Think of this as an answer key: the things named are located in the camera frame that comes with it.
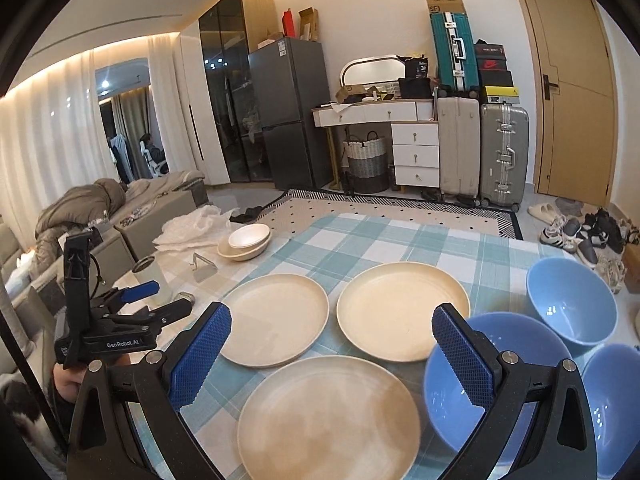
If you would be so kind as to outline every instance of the gray refrigerator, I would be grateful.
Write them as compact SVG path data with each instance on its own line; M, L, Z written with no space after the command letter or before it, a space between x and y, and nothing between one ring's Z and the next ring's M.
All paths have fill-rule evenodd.
M329 145L311 112L331 99L322 45L283 38L251 53L249 67L275 186L325 186Z

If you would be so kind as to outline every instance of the silver suitcase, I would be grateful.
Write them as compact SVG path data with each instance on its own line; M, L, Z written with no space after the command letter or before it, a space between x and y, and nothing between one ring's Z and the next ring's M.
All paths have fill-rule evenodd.
M482 105L480 195L482 205L520 209L529 156L529 115L507 104Z
M480 109L475 99L438 99L440 190L476 198L480 181Z

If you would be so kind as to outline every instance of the blue bowl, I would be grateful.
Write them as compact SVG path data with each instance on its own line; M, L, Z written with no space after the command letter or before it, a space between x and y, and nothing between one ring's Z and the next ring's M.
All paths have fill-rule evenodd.
M640 354L625 345L598 350L582 382L596 433L598 476L612 478L640 442Z
M510 312L492 312L468 320L472 329L484 332L499 351L512 350L530 364L558 366L571 357L562 340L539 321ZM436 346L424 373L427 412L441 439L458 452L472 433L484 409L474 406L462 389L449 362ZM499 464L513 462L527 433L534 405L525 404Z
M574 355L603 343L616 328L618 309L609 286L575 260L540 260L527 273L527 295Z

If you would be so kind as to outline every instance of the white drawer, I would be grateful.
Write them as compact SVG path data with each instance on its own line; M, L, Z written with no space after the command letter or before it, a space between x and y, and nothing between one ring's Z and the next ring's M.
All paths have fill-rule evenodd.
M440 187L440 170L438 168L396 166L396 184L398 186Z
M396 166L439 168L440 152L437 146L394 144L394 164Z
M357 124L366 123L364 118L364 106L350 106L340 113L334 111L333 108L327 107L323 110L314 112L314 121L316 126L338 126L340 124Z
M438 145L438 124L392 124L394 144Z
M415 111L415 101L406 103L383 101L363 105L362 107L364 108L364 117L367 123L418 120L418 115Z
M431 121L433 119L433 101L418 101L415 104L419 121Z

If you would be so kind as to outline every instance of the teal suitcase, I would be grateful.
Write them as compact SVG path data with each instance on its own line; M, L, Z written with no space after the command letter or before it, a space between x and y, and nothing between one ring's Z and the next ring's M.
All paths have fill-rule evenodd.
M478 92L478 62L466 14L432 14L431 28L438 57L440 88L453 92Z

